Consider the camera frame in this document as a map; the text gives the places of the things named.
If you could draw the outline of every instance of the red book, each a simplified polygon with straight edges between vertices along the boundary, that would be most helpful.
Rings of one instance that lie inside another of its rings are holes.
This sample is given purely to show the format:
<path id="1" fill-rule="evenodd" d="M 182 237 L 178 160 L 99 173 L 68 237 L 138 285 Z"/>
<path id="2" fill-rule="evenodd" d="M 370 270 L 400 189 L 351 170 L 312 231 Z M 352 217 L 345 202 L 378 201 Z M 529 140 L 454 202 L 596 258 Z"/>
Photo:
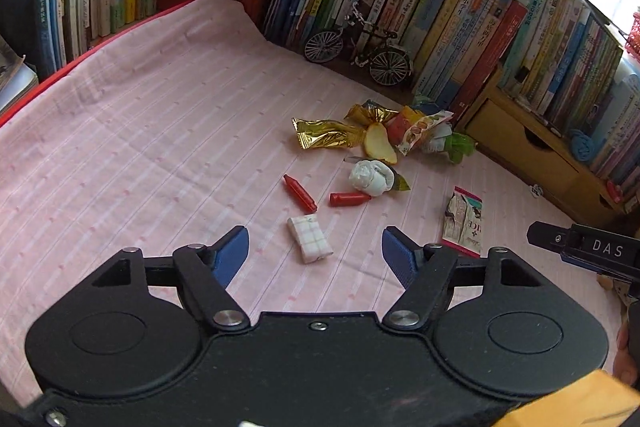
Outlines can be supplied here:
<path id="1" fill-rule="evenodd" d="M 449 110 L 453 111 L 454 120 L 460 118 L 465 109 L 476 99 L 476 96 L 478 96 L 478 93 L 482 89 L 484 81 L 493 72 L 495 65 L 507 49 L 511 39 L 513 39 L 518 32 L 520 23 L 526 14 L 527 9 L 522 4 L 516 1 L 511 3 L 494 36 L 484 49 L 484 52 L 482 52 L 482 55 L 480 55 L 478 63 L 465 79 L 465 82 L 462 84 L 462 87 L 460 87 L 458 94 L 449 107 Z"/>

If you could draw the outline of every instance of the gold foil wrapper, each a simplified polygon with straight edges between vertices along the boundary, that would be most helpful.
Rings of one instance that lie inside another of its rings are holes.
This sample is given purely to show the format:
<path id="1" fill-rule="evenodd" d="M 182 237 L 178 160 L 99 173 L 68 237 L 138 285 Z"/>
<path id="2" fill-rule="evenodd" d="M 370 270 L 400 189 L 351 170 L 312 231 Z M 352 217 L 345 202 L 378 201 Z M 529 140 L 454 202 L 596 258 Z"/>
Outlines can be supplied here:
<path id="1" fill-rule="evenodd" d="M 365 130 L 337 120 L 299 120 L 292 118 L 302 149 L 351 148 L 362 144 Z"/>
<path id="2" fill-rule="evenodd" d="M 372 123 L 386 123 L 396 114 L 398 111 L 388 109 L 373 100 L 367 100 L 362 105 L 359 103 L 353 105 L 345 118 L 357 124 L 369 126 Z"/>

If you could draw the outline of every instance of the wooden drawer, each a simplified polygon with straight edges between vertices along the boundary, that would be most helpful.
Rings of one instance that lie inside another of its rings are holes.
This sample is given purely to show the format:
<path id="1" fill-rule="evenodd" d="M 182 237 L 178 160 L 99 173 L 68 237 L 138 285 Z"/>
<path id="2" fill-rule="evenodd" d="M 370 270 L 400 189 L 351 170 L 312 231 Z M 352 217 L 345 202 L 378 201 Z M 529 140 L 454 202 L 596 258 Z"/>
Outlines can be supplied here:
<path id="1" fill-rule="evenodd" d="M 490 100 L 466 126 L 466 133 L 513 166 L 516 174 L 535 180 L 556 196 L 564 194 L 578 177 L 578 171 L 562 156 Z"/>

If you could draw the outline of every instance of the drawer handle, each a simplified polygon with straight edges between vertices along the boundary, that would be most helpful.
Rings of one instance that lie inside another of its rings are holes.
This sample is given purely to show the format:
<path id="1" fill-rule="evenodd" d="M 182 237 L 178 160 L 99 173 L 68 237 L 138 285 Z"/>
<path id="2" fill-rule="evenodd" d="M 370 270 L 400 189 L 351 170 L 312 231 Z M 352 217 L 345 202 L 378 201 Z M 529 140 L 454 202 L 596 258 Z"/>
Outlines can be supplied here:
<path id="1" fill-rule="evenodd" d="M 527 141 L 536 149 L 540 149 L 543 151 L 552 151 L 553 147 L 549 147 L 545 141 L 539 137 L 537 134 L 532 133 L 529 129 L 524 127 L 524 136 Z"/>

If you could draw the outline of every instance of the red crayon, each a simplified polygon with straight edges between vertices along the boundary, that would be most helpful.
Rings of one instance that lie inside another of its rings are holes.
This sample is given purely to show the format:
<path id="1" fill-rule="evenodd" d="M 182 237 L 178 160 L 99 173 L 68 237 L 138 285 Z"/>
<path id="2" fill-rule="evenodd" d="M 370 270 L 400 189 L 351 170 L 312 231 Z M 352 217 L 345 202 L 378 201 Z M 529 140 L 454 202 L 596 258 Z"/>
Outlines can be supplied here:
<path id="1" fill-rule="evenodd" d="M 287 189 L 293 195 L 294 199 L 300 204 L 302 209 L 307 214 L 313 214 L 318 211 L 318 206 L 314 201 L 314 198 L 309 196 L 309 193 L 304 189 L 300 182 L 293 179 L 288 174 L 284 175 L 284 182 L 287 185 Z"/>

